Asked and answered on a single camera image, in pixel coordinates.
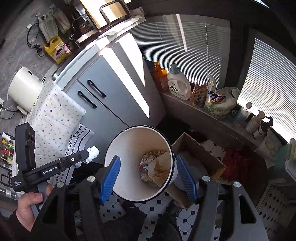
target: white laundry detergent bottle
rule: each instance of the white laundry detergent bottle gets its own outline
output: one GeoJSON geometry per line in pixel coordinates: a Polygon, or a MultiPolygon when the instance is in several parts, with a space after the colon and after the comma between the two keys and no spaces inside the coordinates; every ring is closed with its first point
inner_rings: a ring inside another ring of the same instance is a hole
{"type": "Polygon", "coordinates": [[[168,73],[168,87],[170,92],[180,99],[190,99],[190,83],[186,76],[179,70],[177,64],[170,65],[170,72],[168,73]]]}

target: red cloth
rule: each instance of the red cloth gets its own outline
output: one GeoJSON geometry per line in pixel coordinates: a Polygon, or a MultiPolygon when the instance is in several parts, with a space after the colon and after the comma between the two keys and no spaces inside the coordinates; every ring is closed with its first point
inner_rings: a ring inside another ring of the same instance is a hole
{"type": "Polygon", "coordinates": [[[241,149],[228,149],[222,160],[226,169],[221,177],[231,182],[244,182],[247,179],[249,160],[241,154],[241,149]]]}

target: window blinds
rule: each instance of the window blinds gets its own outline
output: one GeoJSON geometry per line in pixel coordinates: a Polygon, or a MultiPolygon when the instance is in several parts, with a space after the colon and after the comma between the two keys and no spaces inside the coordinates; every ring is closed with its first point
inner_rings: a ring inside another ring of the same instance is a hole
{"type": "Polygon", "coordinates": [[[262,2],[261,0],[253,0],[253,1],[260,3],[260,4],[264,5],[265,7],[268,7],[268,6],[267,6],[264,2],[262,2]]]}
{"type": "Polygon", "coordinates": [[[212,74],[224,83],[228,65],[230,24],[226,20],[165,15],[148,18],[130,30],[144,59],[158,61],[167,71],[176,63],[192,83],[202,85],[212,74]]]}
{"type": "Polygon", "coordinates": [[[255,39],[251,65],[238,103],[251,101],[254,114],[272,116],[273,128],[289,142],[296,137],[296,66],[280,52],[255,39]]]}

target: sleeve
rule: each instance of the sleeve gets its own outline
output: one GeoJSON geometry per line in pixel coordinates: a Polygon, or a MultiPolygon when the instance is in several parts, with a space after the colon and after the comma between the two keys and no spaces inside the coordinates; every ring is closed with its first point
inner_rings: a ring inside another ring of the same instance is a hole
{"type": "Polygon", "coordinates": [[[16,241],[29,241],[30,232],[24,228],[17,219],[16,210],[10,215],[8,225],[16,241]]]}

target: human hand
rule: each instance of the human hand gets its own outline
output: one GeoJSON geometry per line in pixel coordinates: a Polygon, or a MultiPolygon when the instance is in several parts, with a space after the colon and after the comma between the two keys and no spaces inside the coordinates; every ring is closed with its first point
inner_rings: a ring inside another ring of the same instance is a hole
{"type": "MultiPolygon", "coordinates": [[[[46,187],[46,195],[49,196],[52,192],[53,187],[52,185],[48,184],[46,187]]],[[[31,205],[38,204],[43,201],[42,193],[25,193],[18,199],[17,204],[17,219],[20,224],[26,228],[27,230],[31,231],[33,224],[35,222],[35,217],[33,215],[31,205]]]]}

